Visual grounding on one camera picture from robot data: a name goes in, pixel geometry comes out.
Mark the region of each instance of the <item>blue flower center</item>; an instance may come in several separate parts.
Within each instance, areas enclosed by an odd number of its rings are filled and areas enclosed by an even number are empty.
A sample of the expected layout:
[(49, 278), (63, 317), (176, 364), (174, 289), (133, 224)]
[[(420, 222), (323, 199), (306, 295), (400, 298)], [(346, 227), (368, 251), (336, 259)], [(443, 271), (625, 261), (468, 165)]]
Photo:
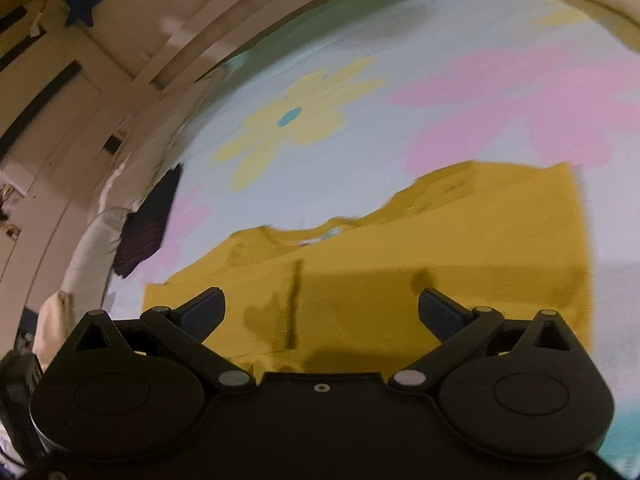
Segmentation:
[(293, 119), (298, 117), (302, 113), (302, 108), (293, 108), (293, 110), (289, 110), (286, 114), (284, 114), (280, 120), (278, 121), (278, 126), (283, 128), (287, 126)]

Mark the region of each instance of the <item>bed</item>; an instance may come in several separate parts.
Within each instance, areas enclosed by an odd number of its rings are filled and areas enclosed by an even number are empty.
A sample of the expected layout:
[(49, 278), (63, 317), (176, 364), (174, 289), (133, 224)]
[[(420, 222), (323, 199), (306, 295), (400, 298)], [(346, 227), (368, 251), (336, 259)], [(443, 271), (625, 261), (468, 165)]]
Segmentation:
[[(128, 278), (112, 276), (103, 307), (137, 317), (147, 283), (238, 230), (359, 217), (463, 160), (569, 161), (590, 226), (592, 355), (617, 403), (601, 455), (634, 479), (639, 52), (640, 28), (586, 0), (332, 0), (310, 10), (229, 60), (226, 81), (154, 155), (157, 175), (184, 165), (162, 248)], [(323, 100), (321, 81), (335, 74), (342, 97)], [(265, 141), (274, 124), (301, 120), (295, 142)], [(144, 158), (134, 152), (128, 164)]]

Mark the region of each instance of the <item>wall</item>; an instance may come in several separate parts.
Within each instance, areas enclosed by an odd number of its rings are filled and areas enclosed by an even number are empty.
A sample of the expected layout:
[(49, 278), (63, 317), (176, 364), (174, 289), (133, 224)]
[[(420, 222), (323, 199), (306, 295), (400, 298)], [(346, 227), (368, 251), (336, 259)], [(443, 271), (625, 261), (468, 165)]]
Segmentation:
[[(0, 54), (25, 35), (26, 16), (0, 35)], [(47, 8), (47, 31), (0, 72), (0, 132), (65, 66), (82, 70), (57, 92), (0, 161), (0, 170), (25, 193), (10, 221), (22, 229), (17, 242), (0, 235), (0, 352), (13, 343), (24, 306), (38, 310), (58, 290), (87, 224), (95, 187), (114, 156), (103, 149), (118, 125), (158, 95), (151, 88), (131, 96), (132, 78), (65, 15)]]

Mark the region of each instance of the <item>yellow flower print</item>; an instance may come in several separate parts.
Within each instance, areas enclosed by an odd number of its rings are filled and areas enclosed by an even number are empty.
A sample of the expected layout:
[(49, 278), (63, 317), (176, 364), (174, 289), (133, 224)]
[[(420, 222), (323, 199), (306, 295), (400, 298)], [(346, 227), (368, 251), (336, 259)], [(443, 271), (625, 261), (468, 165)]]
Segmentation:
[(367, 56), (329, 76), (326, 70), (306, 75), (287, 89), (284, 99), (248, 116), (242, 124), (244, 133), (213, 156), (216, 162), (242, 157), (232, 178), (232, 189), (243, 189), (260, 177), (286, 142), (308, 146), (338, 131), (344, 116), (337, 107), (383, 83), (381, 78), (352, 81), (372, 61), (373, 56)]
[(542, 27), (559, 28), (574, 23), (599, 22), (631, 50), (640, 52), (640, 28), (615, 10), (591, 0), (551, 0), (554, 10), (537, 20)]

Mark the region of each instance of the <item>screw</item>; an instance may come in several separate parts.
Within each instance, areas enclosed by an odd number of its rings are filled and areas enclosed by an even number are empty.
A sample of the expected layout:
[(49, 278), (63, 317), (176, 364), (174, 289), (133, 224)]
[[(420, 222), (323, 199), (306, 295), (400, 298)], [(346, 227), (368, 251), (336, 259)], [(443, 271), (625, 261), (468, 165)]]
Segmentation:
[(237, 388), (244, 386), (251, 380), (251, 375), (242, 370), (227, 370), (218, 376), (218, 382), (223, 386), (231, 386)]
[(314, 386), (314, 390), (319, 394), (325, 394), (329, 390), (331, 390), (331, 386), (329, 386), (326, 383), (319, 383), (319, 384), (316, 384), (316, 386)]
[(402, 386), (420, 386), (427, 381), (427, 376), (418, 370), (401, 370), (394, 375), (394, 381)]

